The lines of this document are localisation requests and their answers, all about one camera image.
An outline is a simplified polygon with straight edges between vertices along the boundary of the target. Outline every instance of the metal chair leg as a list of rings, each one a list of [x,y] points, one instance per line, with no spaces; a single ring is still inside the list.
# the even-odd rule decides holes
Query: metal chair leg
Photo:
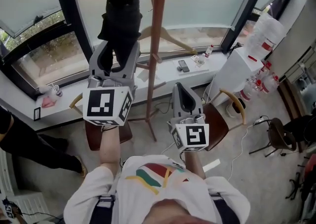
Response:
[[[276,152],[278,149],[275,149],[274,151],[272,151],[271,153],[265,155],[265,157],[268,157],[269,155],[273,154],[274,152]]]
[[[266,146],[263,147],[263,148],[260,148],[260,149],[254,150],[254,151],[252,151],[252,152],[249,152],[249,155],[251,155],[251,154],[253,154],[253,153],[255,153],[255,152],[261,151],[261,150],[263,150],[263,149],[266,149],[266,148],[268,148],[268,147],[270,147],[270,146],[271,146],[270,143],[268,143],[268,145],[266,145]]]

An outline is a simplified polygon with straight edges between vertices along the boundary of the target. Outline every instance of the black pants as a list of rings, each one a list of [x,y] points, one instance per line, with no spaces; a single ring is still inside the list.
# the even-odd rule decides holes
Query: black pants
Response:
[[[75,156],[63,153],[67,148],[65,139],[56,139],[37,133],[13,116],[14,124],[7,135],[0,141],[0,148],[15,156],[30,159],[51,169],[82,171],[81,163]]]

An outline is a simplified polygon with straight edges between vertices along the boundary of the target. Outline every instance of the wooden hanger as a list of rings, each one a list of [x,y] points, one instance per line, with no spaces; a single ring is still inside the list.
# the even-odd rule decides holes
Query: wooden hanger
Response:
[[[142,30],[141,35],[138,38],[138,40],[142,40],[142,39],[145,39],[147,37],[150,37],[151,34],[152,34],[152,27],[146,27]],[[165,40],[167,40],[175,45],[178,45],[179,47],[186,49],[187,51],[189,51],[195,55],[198,54],[196,49],[193,49],[192,47],[186,45],[185,43],[180,42],[179,40],[176,40],[175,38],[173,38],[164,27],[161,27],[160,38],[163,38],[163,39],[165,39]]]

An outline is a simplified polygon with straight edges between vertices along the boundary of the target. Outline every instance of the chair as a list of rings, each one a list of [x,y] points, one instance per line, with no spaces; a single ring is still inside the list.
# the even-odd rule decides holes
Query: chair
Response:
[[[212,102],[214,102],[221,93],[225,93],[228,97],[230,97],[241,113],[242,123],[230,129],[228,128],[224,118],[212,104]],[[205,148],[207,151],[210,151],[212,148],[218,145],[229,131],[241,125],[246,125],[246,116],[242,104],[233,93],[223,89],[219,90],[219,93],[210,101],[210,103],[207,103],[203,106],[203,113],[205,114],[205,123],[209,124],[209,145]]]
[[[82,112],[79,108],[76,107],[76,103],[82,99],[82,94],[79,94],[69,105],[70,108],[77,111],[82,115]],[[89,148],[92,151],[99,150],[102,140],[102,132],[100,130],[100,126],[93,125],[87,121],[85,122],[85,132],[87,135],[87,140],[89,144]],[[129,127],[128,121],[125,122],[124,126],[119,127],[119,142],[124,143],[130,139],[132,139],[132,131]]]
[[[288,149],[291,151],[296,150],[296,141],[295,141],[294,136],[290,132],[287,132],[284,130],[283,124],[280,119],[278,118],[266,119],[266,120],[261,121],[258,124],[261,124],[264,122],[268,123],[269,125],[269,129],[268,129],[269,143],[263,148],[251,151],[249,154],[253,154],[255,152],[261,151],[270,146],[275,148],[275,150],[265,155],[265,157],[276,152],[278,149]]]

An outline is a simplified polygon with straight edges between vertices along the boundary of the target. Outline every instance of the gray floor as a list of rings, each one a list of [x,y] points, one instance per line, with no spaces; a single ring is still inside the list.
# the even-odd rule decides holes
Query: gray floor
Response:
[[[169,98],[156,101],[168,102]],[[240,119],[227,118],[224,106],[218,107],[230,127],[240,123]],[[158,105],[166,111],[168,104]],[[133,107],[130,118],[143,115],[145,105]],[[247,104],[247,123],[251,125],[260,115],[270,118],[278,117],[283,123],[289,121],[289,116],[277,92],[261,96],[259,99]],[[173,139],[167,130],[166,121],[172,117],[171,109],[167,114],[157,114],[153,120],[153,127],[158,142],[154,142],[147,125],[144,122],[131,122],[133,139],[121,144],[122,159],[132,155],[160,154]],[[240,190],[251,203],[251,212],[248,224],[285,224],[295,220],[299,214],[299,196],[294,201],[285,200],[291,191],[289,179],[295,176],[297,164],[303,161],[303,154],[294,153],[281,157],[278,153],[265,158],[264,154],[271,151],[261,151],[253,155],[248,152],[265,146],[268,143],[266,124],[250,127],[247,136],[243,139],[243,155],[234,162],[233,175],[230,182]],[[228,178],[231,173],[231,161],[241,151],[240,140],[246,132],[246,126],[239,127],[224,138],[224,140],[209,152],[199,153],[202,164],[206,165],[216,159],[221,164],[207,172],[207,176],[223,176]],[[89,171],[98,166],[98,152],[92,152],[86,141],[84,123],[78,122],[46,132],[51,136],[69,139],[68,153],[80,155]],[[165,154],[180,162],[179,152],[175,146]],[[51,214],[62,212],[67,200],[82,183],[82,179],[74,172],[57,169],[51,170],[32,161],[19,158],[17,170],[20,172],[22,184],[25,188],[42,191]]]

